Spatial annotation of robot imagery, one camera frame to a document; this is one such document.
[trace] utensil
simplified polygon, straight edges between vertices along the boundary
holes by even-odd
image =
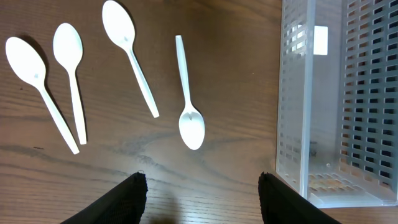
[[[17,76],[24,82],[34,86],[42,95],[44,103],[47,105],[62,137],[72,152],[78,154],[79,148],[67,124],[44,87],[45,65],[38,53],[27,42],[17,37],[10,37],[6,42],[6,55],[11,68]]]
[[[80,144],[86,144],[86,127],[81,106],[79,88],[76,81],[76,68],[83,56],[83,45],[76,29],[63,23],[54,34],[53,51],[55,59],[69,74],[70,93],[72,95],[73,115]]]
[[[182,90],[185,98],[185,108],[180,116],[179,126],[182,140],[193,150],[199,149],[205,138],[205,121],[192,103],[189,92],[187,61],[185,60],[184,46],[181,35],[175,36],[177,46],[178,67],[182,82]]]
[[[104,3],[102,8],[102,20],[109,38],[114,44],[122,48],[129,56],[132,69],[134,70],[134,74],[136,74],[139,88],[144,95],[144,99],[148,104],[150,112],[154,118],[157,118],[159,116],[159,112],[157,111],[154,97],[150,92],[148,83],[132,50],[136,31],[129,14],[117,2],[109,0]]]

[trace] plastic spoon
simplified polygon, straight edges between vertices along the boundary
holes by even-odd
[[[132,50],[136,31],[129,14],[117,2],[106,1],[102,8],[102,20],[108,37],[129,56],[132,69],[136,74],[139,88],[144,95],[144,99],[148,104],[150,112],[154,118],[157,118],[159,116],[159,112],[157,111],[154,97],[150,92],[148,83]]]
[[[193,150],[199,149],[205,138],[205,121],[192,103],[189,92],[187,61],[185,60],[184,46],[180,35],[175,36],[177,46],[178,67],[185,98],[185,108],[180,116],[180,134],[185,144]]]
[[[47,105],[62,137],[72,152],[78,154],[79,148],[67,124],[44,87],[45,65],[38,53],[27,42],[17,37],[10,37],[6,42],[6,55],[11,68],[17,76],[24,82],[34,86],[42,95],[44,103]]]
[[[83,45],[81,44],[78,32],[72,25],[63,23],[58,26],[54,35],[53,50],[55,59],[57,59],[58,63],[61,64],[69,74],[73,115],[75,117],[77,134],[80,144],[86,144],[85,119],[76,81],[76,68],[83,56]]]

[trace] wooden table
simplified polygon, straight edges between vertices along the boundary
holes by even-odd
[[[58,223],[130,174],[149,192],[142,223],[261,223],[257,181],[275,174],[281,2],[122,1],[134,18],[134,50],[154,95],[154,119],[125,53],[106,35],[103,1],[0,5],[0,223]],[[52,38],[80,33],[80,84],[88,144],[73,155],[39,93],[11,70],[4,43],[23,37],[44,58],[48,88],[77,140],[68,76]],[[182,35],[191,96],[206,122],[197,151],[181,140],[184,106],[175,35]],[[324,210],[345,223],[396,223],[396,208]]]

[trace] brown wooden surface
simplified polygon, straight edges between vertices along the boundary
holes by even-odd
[[[134,18],[134,50],[157,119],[127,56],[104,31],[103,1],[1,1],[0,223],[58,223],[138,170],[149,186],[142,223],[261,223],[258,177],[275,173],[281,2],[122,3]],[[88,144],[75,156],[37,90],[13,73],[4,50],[6,39],[16,35],[41,52],[49,90],[77,140],[68,76],[52,51],[63,22],[75,26],[85,51],[77,76]],[[178,34],[192,101],[206,122],[197,151],[184,145],[178,131],[184,104]],[[325,211],[345,223],[398,220],[396,208]]]

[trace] white plastic spoon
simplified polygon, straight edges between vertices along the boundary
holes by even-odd
[[[76,29],[63,23],[54,34],[53,51],[55,59],[69,74],[70,93],[72,95],[73,115],[75,117],[77,135],[80,144],[86,144],[86,127],[81,107],[79,88],[76,81],[76,68],[83,56],[83,45]]]
[[[78,154],[79,148],[67,124],[44,87],[45,65],[38,53],[27,42],[17,37],[10,37],[6,42],[6,55],[17,76],[24,82],[36,87],[40,92],[62,137],[72,152]]]
[[[180,134],[185,144],[192,150],[197,150],[205,138],[205,121],[192,103],[189,92],[187,61],[185,60],[184,46],[180,35],[175,36],[177,46],[178,67],[185,98],[185,108],[180,116]]]
[[[148,104],[150,112],[154,118],[157,118],[159,116],[159,112],[157,111],[154,97],[150,92],[148,83],[132,50],[136,31],[129,14],[117,2],[110,0],[104,3],[102,8],[102,20],[109,38],[114,44],[126,51],[129,56],[132,69],[136,74],[139,88],[144,95],[144,99]]]

